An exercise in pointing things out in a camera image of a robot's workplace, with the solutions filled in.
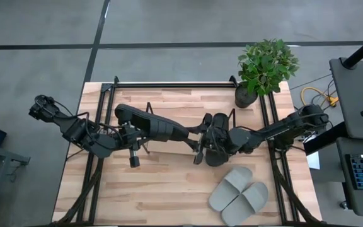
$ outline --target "gray floor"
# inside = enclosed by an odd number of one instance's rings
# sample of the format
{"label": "gray floor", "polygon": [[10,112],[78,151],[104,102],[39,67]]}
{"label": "gray floor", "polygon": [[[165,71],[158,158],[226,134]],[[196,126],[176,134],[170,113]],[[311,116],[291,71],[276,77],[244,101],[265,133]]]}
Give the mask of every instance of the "gray floor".
{"label": "gray floor", "polygon": [[[103,0],[0,0],[0,45],[92,44]],[[101,43],[363,41],[363,1],[111,0]],[[295,106],[305,86],[325,90],[328,60],[359,46],[292,47],[301,65],[289,81]],[[224,81],[237,71],[241,48],[99,50],[92,81]],[[68,143],[54,125],[27,115],[35,95],[52,95],[76,111],[91,51],[0,50],[0,129],[4,147],[32,157],[0,195],[0,226],[51,219]],[[315,96],[305,93],[305,101]],[[340,107],[326,111],[334,124]],[[363,217],[338,207],[340,183],[314,175],[323,219],[363,226]]]}

